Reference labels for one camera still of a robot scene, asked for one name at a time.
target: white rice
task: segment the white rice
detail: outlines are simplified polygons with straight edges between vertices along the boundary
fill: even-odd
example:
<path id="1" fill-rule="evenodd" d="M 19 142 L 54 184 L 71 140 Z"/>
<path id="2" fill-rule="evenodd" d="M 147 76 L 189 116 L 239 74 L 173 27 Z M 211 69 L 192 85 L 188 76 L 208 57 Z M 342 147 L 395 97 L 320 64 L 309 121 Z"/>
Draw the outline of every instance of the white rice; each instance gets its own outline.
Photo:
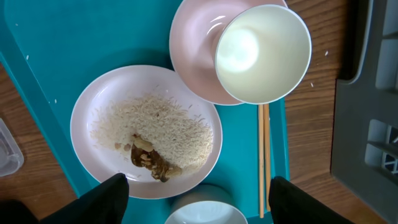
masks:
<path id="1" fill-rule="evenodd" d="M 98 119 L 92 124 L 91 137 L 109 149 L 121 143 L 119 150 L 132 144 L 132 135 L 139 134 L 169 163 L 192 173 L 206 162 L 213 146 L 212 132 L 200 115 L 188 117 L 177 100 L 144 95 L 118 103 L 110 102 L 105 109 L 97 108 Z"/>

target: tray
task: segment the tray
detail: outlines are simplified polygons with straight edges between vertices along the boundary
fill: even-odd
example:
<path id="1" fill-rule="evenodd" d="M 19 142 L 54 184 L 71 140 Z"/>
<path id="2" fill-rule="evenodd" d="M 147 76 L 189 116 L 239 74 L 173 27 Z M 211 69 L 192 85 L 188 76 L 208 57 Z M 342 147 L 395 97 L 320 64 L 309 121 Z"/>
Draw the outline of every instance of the tray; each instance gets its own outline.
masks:
<path id="1" fill-rule="evenodd" d="M 172 69 L 169 31 L 181 0 L 0 0 L 0 61 L 14 82 L 77 196 L 98 182 L 72 149 L 73 105 L 96 77 L 126 65 Z M 270 104 L 271 173 L 289 179 L 284 100 Z M 258 219 L 257 106 L 217 106 L 223 148 L 207 184 L 235 199 L 251 223 Z M 124 223 L 163 223 L 172 198 L 130 198 Z"/>

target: wooden table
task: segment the wooden table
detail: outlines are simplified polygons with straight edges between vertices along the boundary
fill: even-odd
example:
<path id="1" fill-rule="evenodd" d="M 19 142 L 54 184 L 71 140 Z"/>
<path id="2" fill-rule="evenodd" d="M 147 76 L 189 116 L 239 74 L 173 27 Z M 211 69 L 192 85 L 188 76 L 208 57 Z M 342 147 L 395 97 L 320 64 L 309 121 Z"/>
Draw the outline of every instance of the wooden table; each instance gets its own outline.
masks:
<path id="1" fill-rule="evenodd" d="M 287 0 L 303 17 L 313 40 L 311 66 L 286 97 L 291 181 L 356 223 L 384 223 L 330 175 L 335 79 L 341 68 L 350 0 Z M 15 174 L 0 178 L 0 200 L 23 201 L 43 218 L 76 199 L 14 85 L 0 67 L 0 117 L 25 156 Z"/>

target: white cup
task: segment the white cup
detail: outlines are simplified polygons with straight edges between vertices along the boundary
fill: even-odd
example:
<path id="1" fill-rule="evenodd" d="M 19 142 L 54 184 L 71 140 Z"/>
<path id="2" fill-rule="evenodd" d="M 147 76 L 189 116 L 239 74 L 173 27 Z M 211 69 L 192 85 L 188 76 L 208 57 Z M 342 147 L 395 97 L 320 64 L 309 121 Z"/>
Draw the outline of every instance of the white cup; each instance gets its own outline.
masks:
<path id="1" fill-rule="evenodd" d="M 265 104 L 290 93 L 310 64 L 311 37 L 304 21 L 276 5 L 235 17 L 213 45 L 217 77 L 239 101 Z"/>

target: wooden chopstick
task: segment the wooden chopstick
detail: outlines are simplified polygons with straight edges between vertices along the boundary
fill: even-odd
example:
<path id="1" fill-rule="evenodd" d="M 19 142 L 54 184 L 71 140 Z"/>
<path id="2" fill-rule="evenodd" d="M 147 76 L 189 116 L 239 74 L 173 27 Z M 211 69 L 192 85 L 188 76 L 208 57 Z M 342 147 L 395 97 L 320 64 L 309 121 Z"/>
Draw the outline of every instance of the wooden chopstick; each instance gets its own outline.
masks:
<path id="1" fill-rule="evenodd" d="M 269 105 L 263 105 L 264 108 L 264 142 L 266 155 L 266 204 L 267 211 L 271 211 L 269 206 L 269 187 L 271 186 L 271 132 L 269 127 Z"/>
<path id="2" fill-rule="evenodd" d="M 264 218 L 264 107 L 259 105 L 259 215 Z"/>

